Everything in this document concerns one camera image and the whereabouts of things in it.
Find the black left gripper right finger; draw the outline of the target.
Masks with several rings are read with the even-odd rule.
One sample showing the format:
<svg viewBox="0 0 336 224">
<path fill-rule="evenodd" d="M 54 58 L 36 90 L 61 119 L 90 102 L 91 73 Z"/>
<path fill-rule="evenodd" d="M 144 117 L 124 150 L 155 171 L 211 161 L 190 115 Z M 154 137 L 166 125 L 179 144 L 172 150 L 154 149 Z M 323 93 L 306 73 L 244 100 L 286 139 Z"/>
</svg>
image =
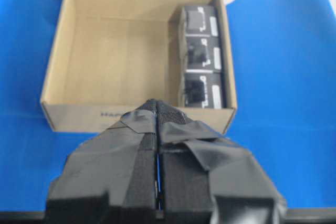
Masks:
<svg viewBox="0 0 336 224">
<path fill-rule="evenodd" d="M 287 205 L 250 151 L 156 104 L 166 223 L 283 223 Z"/>
</svg>

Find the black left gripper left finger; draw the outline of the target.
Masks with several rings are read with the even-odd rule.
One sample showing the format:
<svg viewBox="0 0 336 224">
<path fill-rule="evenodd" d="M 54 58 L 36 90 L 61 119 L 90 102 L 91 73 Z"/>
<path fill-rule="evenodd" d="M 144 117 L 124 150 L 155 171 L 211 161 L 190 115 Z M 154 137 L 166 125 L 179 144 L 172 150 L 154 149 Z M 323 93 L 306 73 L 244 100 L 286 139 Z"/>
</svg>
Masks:
<svg viewBox="0 0 336 224">
<path fill-rule="evenodd" d="M 156 101 L 68 155 L 48 191 L 45 223 L 155 223 Z"/>
</svg>

